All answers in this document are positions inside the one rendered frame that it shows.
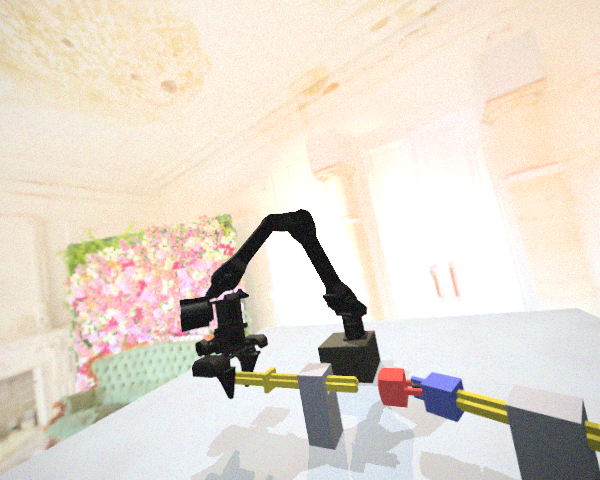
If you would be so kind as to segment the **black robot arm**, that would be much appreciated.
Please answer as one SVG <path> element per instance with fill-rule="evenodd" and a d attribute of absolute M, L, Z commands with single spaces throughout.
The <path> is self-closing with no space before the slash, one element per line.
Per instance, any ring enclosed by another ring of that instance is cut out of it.
<path fill-rule="evenodd" d="M 345 336 L 343 341 L 367 339 L 363 319 L 367 315 L 367 306 L 357 299 L 357 296 L 338 277 L 325 251 L 316 236 L 316 225 L 308 210 L 299 209 L 296 212 L 269 214 L 240 247 L 240 249 L 221 265 L 211 275 L 211 285 L 203 297 L 180 300 L 181 330 L 189 331 L 209 327 L 214 320 L 213 304 L 215 304 L 217 324 L 227 324 L 243 319 L 240 299 L 249 295 L 242 289 L 235 293 L 224 292 L 235 289 L 243 277 L 249 261 L 264 244 L 273 231 L 289 232 L 299 242 L 322 280 L 326 294 L 323 299 L 327 307 L 337 316 L 342 317 Z M 196 344 L 198 356 L 207 356 L 219 352 L 219 337 L 214 334 L 209 341 L 204 338 Z"/>

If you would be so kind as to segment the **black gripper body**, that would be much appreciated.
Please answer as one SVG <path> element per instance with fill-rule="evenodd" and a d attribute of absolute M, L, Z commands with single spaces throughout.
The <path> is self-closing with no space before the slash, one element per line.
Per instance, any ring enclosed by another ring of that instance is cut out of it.
<path fill-rule="evenodd" d="M 268 346 L 267 337 L 264 334 L 249 335 L 245 337 L 244 328 L 248 327 L 243 319 L 227 323 L 217 324 L 213 329 L 214 334 L 219 337 L 220 355 L 207 355 L 194 362 L 192 365 L 193 377 L 214 378 L 230 368 L 230 359 L 239 354 L 251 354 L 256 351 L 255 346 L 260 349 Z M 230 355 L 229 355 L 230 354 Z"/>

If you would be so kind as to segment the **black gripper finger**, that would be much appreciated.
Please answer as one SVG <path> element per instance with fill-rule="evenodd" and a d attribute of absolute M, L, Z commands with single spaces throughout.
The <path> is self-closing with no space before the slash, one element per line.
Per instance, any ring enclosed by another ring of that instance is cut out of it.
<path fill-rule="evenodd" d="M 234 399 L 235 395 L 235 366 L 230 366 L 228 370 L 217 376 L 228 398 Z"/>
<path fill-rule="evenodd" d="M 240 362 L 241 372 L 253 372 L 259 353 L 261 353 L 261 351 L 254 351 L 251 354 L 239 354 L 236 356 Z"/>

